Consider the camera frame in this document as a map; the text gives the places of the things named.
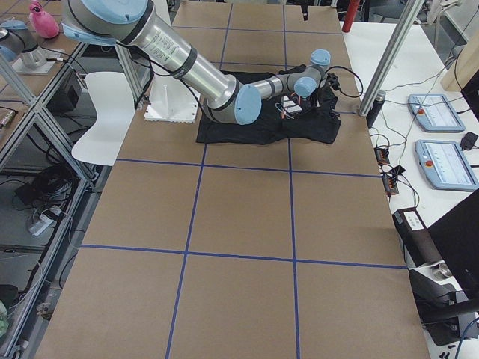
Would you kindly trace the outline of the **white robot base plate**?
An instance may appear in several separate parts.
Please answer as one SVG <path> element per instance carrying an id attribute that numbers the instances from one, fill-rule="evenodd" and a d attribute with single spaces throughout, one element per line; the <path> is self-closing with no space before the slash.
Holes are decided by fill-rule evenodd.
<path id="1" fill-rule="evenodd" d="M 199 98 L 199 92 L 178 79 L 154 76 L 144 118 L 146 121 L 194 123 Z"/>

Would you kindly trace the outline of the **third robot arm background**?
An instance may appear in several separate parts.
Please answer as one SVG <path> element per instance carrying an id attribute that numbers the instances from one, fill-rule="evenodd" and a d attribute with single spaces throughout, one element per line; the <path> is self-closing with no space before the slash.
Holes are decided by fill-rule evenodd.
<path id="1" fill-rule="evenodd" d="M 19 74 L 46 75 L 55 63 L 55 58 L 48 60 L 26 24 L 17 19 L 1 23 L 1 54 Z"/>

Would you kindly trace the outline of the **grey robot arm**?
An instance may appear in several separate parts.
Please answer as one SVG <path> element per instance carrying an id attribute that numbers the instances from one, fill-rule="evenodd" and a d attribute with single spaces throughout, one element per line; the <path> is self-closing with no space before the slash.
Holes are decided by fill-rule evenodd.
<path id="1" fill-rule="evenodd" d="M 72 40 L 101 46 L 136 46 L 168 74 L 205 99 L 206 116 L 217 123 L 249 125 L 265 99 L 287 93 L 309 97 L 326 83 L 330 53 L 317 49 L 300 73 L 242 84 L 225 75 L 156 13 L 152 1 L 63 1 L 62 26 Z"/>

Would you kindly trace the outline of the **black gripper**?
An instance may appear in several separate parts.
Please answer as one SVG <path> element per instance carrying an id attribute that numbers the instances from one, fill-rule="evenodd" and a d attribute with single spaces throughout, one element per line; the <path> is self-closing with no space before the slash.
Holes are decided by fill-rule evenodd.
<path id="1" fill-rule="evenodd" d="M 301 11 L 304 21 L 308 21 L 308 4 L 304 3 L 301 4 Z M 312 94 L 311 94 L 311 106 L 312 107 L 321 107 L 325 102 L 327 97 L 326 86 L 319 86 Z"/>

